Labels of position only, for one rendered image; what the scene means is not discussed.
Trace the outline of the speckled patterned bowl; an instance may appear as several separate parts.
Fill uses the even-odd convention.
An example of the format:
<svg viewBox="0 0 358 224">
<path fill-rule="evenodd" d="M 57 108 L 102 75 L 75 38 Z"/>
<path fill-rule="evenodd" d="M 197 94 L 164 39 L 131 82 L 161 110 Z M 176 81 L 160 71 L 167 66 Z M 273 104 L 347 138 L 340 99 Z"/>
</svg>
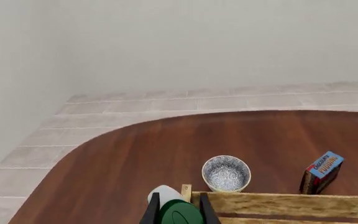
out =
<svg viewBox="0 0 358 224">
<path fill-rule="evenodd" d="M 212 192 L 242 192 L 250 183 L 249 166 L 234 156 L 220 155 L 207 160 L 201 176 Z"/>
</svg>

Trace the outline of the blue chocolate pudding box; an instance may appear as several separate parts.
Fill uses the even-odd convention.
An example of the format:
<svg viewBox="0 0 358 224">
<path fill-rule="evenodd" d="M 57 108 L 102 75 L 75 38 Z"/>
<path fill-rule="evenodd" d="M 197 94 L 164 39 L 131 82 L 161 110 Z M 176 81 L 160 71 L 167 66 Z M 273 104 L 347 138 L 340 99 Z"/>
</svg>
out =
<svg viewBox="0 0 358 224">
<path fill-rule="evenodd" d="M 344 158 L 328 151 L 304 171 L 299 191 L 301 194 L 320 194 L 338 175 Z"/>
</svg>

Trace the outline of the white bottle with green cap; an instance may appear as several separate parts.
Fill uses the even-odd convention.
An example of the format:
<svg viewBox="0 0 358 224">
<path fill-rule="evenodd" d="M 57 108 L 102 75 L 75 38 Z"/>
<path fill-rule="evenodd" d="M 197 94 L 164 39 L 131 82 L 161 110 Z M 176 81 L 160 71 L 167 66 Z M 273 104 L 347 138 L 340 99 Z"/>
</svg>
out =
<svg viewBox="0 0 358 224">
<path fill-rule="evenodd" d="M 148 204 L 154 192 L 160 194 L 158 224 L 204 224 L 199 209 L 173 188 L 166 185 L 154 188 L 147 197 Z"/>
</svg>

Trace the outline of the wooden slat tray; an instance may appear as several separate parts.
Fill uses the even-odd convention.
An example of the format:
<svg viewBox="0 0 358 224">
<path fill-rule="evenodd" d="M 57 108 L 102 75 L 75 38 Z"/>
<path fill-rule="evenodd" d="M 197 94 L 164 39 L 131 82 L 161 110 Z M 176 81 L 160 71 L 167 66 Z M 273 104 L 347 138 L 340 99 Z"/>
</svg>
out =
<svg viewBox="0 0 358 224">
<path fill-rule="evenodd" d="M 358 196 L 194 192 L 190 184 L 181 195 L 198 208 L 208 195 L 220 224 L 358 224 Z"/>
</svg>

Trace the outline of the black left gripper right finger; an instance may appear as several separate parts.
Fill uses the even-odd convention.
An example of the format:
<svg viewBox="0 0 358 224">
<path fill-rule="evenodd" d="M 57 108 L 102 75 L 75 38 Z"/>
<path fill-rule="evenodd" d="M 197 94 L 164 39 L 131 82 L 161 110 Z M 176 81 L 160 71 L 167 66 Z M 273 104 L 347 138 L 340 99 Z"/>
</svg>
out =
<svg viewBox="0 0 358 224">
<path fill-rule="evenodd" d="M 203 216 L 204 224 L 220 224 L 219 218 L 215 214 L 208 195 L 200 195 L 199 207 Z"/>
</svg>

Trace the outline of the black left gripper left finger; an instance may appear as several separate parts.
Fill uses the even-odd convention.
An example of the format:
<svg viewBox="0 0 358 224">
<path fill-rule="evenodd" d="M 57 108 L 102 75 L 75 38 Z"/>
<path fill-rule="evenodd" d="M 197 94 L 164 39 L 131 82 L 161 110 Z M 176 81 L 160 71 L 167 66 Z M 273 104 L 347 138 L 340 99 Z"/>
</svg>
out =
<svg viewBox="0 0 358 224">
<path fill-rule="evenodd" d="M 139 224 L 158 224 L 160 211 L 160 194 L 154 192 Z"/>
</svg>

